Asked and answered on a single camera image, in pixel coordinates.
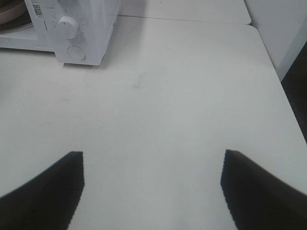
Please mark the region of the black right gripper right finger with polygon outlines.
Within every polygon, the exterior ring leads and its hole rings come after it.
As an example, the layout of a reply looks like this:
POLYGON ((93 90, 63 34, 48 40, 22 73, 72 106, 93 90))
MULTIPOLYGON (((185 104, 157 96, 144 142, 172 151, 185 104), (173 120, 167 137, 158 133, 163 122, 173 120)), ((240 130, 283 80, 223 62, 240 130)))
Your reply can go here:
POLYGON ((220 180, 239 230, 305 230, 306 194, 283 182, 243 153, 227 149, 220 180))

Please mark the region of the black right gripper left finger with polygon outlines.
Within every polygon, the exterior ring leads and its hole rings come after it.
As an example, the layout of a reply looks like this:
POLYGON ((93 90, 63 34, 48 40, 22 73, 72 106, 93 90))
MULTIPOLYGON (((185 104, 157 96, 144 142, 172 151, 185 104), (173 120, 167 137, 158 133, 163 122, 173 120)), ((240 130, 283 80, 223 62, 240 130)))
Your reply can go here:
POLYGON ((66 230, 85 185, 83 152, 72 151, 0 198, 2 230, 66 230))

